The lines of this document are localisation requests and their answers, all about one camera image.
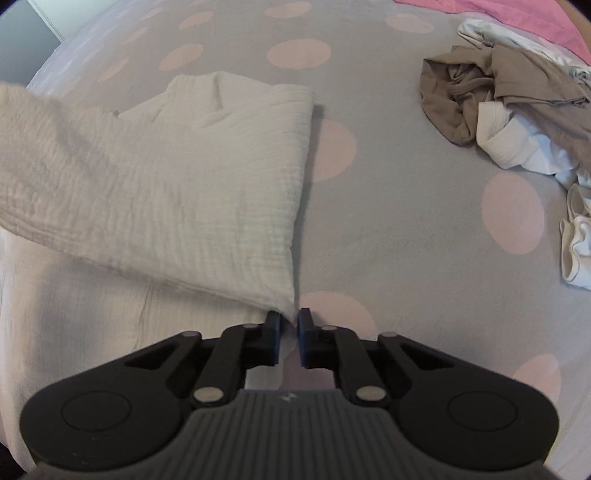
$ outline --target white muslin blanket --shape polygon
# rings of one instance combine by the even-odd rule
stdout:
[[[0,87],[0,226],[92,264],[293,315],[312,92],[179,76],[118,118]]]
[[[214,73],[118,118],[18,86],[0,103],[0,440],[30,469],[18,418],[40,388],[182,330],[291,318],[313,94]]]

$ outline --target folded white cloth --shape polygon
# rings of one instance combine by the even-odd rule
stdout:
[[[573,184],[566,199],[569,218],[560,222],[562,276],[591,290],[591,189]]]
[[[115,117],[0,86],[0,226],[126,275],[291,318],[313,94],[179,76]]]
[[[561,66],[564,72],[577,82],[591,88],[591,67],[583,60],[571,58],[558,50],[550,50],[502,25],[468,18],[457,28],[457,34],[478,48],[501,43],[508,47],[524,48],[537,53]]]
[[[583,167],[574,168],[572,170],[557,173],[554,178],[568,190],[574,183],[578,183],[582,187],[591,189],[591,174]]]
[[[553,143],[534,124],[508,109],[503,102],[478,104],[476,143],[504,169],[553,175],[577,167],[567,151]]]
[[[22,235],[0,229],[2,440],[30,469],[18,419],[40,388],[182,330],[291,314],[313,95],[219,73],[119,118],[16,86],[0,103],[0,222]]]

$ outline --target pile of clothes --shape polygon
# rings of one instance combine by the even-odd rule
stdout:
[[[556,177],[568,190],[562,275],[591,290],[591,67],[484,20],[458,33],[474,47],[424,60],[423,110],[450,142],[476,141],[501,168]]]

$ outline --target wall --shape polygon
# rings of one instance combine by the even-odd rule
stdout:
[[[60,44],[27,0],[0,17],[0,80],[27,85]]]
[[[116,0],[28,0],[53,33],[63,40]]]

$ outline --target brown garment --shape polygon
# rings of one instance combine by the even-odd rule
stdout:
[[[425,59],[420,86],[423,110],[450,142],[473,141],[478,103],[503,100],[591,171],[590,90],[535,53],[499,44],[453,47]]]

